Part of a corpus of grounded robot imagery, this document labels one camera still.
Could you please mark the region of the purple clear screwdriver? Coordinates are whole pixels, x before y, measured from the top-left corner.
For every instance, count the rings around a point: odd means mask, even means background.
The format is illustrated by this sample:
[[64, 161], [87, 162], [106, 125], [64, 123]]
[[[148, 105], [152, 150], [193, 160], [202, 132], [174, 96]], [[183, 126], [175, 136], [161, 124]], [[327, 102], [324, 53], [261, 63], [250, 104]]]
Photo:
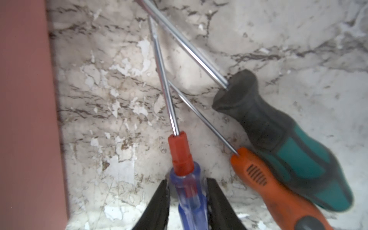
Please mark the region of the purple clear screwdriver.
[[152, 17], [149, 17], [149, 30], [163, 98], [173, 131], [168, 138], [172, 157], [170, 180], [178, 195], [180, 218], [185, 230], [207, 230], [209, 228], [208, 205], [201, 184], [201, 168], [192, 158], [186, 133], [179, 129], [170, 84], [166, 77], [157, 27]]

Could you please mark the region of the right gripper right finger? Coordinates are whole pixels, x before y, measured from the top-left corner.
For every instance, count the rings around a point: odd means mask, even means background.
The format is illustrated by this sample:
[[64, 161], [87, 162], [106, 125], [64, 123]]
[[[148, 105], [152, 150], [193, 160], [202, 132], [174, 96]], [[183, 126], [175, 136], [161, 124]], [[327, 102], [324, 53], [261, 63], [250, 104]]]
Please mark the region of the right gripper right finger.
[[214, 178], [207, 178], [208, 220], [211, 230], [247, 230]]

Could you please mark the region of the pink plastic storage box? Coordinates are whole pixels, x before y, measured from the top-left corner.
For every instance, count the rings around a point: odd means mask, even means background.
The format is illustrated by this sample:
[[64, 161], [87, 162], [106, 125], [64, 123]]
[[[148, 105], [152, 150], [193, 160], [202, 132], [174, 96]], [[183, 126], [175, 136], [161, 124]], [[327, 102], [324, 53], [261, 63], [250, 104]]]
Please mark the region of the pink plastic storage box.
[[68, 215], [44, 1], [1, 1], [1, 229]]

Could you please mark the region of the orange grey screwdriver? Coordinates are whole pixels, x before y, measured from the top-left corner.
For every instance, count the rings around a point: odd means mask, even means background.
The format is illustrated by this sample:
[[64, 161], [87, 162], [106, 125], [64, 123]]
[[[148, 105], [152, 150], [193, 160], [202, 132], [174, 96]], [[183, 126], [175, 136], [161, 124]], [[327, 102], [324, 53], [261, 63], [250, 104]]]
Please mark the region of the orange grey screwdriver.
[[263, 199], [274, 221], [282, 230], [331, 230], [324, 215], [311, 202], [291, 192], [271, 173], [266, 164], [246, 148], [238, 151], [197, 110], [171, 82], [171, 88], [210, 130], [234, 153], [231, 164], [237, 175]]

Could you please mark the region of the large green black screwdriver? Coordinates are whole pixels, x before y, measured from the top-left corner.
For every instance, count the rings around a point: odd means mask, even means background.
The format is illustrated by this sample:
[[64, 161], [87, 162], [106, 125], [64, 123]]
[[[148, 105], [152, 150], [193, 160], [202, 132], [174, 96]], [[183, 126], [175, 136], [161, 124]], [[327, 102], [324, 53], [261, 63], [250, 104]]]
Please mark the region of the large green black screwdriver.
[[337, 158], [260, 96], [257, 77], [251, 71], [242, 70], [226, 79], [153, 1], [139, 1], [139, 5], [220, 85], [213, 109], [241, 124], [255, 152], [281, 183], [325, 210], [342, 212], [352, 207], [353, 192]]

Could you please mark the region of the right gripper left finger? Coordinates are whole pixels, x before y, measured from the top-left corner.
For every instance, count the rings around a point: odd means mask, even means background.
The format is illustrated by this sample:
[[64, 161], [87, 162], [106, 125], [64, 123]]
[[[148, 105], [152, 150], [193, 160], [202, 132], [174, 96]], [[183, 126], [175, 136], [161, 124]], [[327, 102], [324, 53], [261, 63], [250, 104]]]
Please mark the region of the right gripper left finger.
[[162, 180], [133, 230], [166, 230], [170, 211], [168, 180]]

